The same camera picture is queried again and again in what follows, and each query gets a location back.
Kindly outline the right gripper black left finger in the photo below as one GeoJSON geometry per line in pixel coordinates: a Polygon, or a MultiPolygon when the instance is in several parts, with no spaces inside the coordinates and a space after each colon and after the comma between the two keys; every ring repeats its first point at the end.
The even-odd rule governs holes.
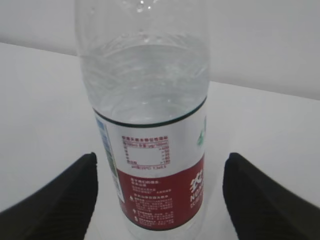
{"type": "Polygon", "coordinates": [[[98,198],[97,156],[87,153],[0,213],[2,240],[83,240],[98,198]]]}

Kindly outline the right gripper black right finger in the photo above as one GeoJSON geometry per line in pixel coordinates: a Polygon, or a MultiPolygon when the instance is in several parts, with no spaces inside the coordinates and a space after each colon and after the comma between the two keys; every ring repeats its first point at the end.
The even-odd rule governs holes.
{"type": "Polygon", "coordinates": [[[222,193],[240,240],[320,238],[320,209],[236,152],[225,162],[222,193]]]}

